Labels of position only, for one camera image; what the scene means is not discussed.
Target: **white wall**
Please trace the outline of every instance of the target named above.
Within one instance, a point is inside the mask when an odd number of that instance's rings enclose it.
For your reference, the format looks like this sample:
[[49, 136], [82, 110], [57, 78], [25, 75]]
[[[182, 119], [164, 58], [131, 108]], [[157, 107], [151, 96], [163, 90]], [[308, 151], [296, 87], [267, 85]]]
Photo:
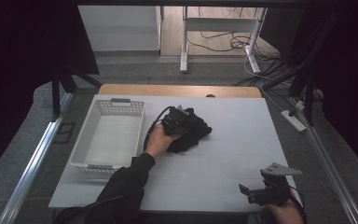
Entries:
[[159, 50], [159, 7], [80, 6], [93, 51]]

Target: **wooden edge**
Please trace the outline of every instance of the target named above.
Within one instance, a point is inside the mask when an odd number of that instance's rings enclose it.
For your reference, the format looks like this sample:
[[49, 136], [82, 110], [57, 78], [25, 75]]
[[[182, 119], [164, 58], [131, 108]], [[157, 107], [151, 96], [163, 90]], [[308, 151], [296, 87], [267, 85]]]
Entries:
[[205, 97], [211, 94], [227, 98], [262, 98], [260, 90], [256, 87], [223, 86], [103, 84], [98, 94], [189, 97]]

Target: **black sleeve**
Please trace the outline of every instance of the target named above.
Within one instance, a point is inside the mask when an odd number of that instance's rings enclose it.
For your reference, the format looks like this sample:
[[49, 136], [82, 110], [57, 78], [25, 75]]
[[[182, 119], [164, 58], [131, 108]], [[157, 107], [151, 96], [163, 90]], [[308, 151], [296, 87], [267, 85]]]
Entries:
[[114, 200], [90, 211], [86, 223], [131, 223], [136, 219], [144, 190], [141, 189], [155, 160], [147, 153], [141, 154], [129, 168], [121, 168], [110, 177], [97, 202], [135, 192], [131, 196]]

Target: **white plastic basket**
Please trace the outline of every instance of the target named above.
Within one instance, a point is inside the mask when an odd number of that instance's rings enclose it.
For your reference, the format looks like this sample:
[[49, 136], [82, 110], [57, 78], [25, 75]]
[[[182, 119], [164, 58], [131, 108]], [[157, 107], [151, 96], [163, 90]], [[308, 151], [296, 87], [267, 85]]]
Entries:
[[145, 103], [129, 99], [95, 100], [80, 130], [70, 164], [86, 172], [113, 173], [131, 165], [142, 151], [138, 142]]

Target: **human hand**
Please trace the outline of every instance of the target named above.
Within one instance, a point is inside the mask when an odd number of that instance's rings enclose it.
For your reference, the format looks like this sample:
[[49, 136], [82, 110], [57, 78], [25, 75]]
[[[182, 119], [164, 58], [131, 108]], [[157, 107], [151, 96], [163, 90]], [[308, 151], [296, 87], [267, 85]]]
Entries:
[[287, 200], [283, 205], [267, 204], [278, 224], [304, 224], [296, 204]]
[[145, 152], [156, 158], [158, 154], [167, 150], [173, 140], [176, 140], [181, 135], [168, 136], [164, 132], [162, 124], [157, 124], [147, 141]]

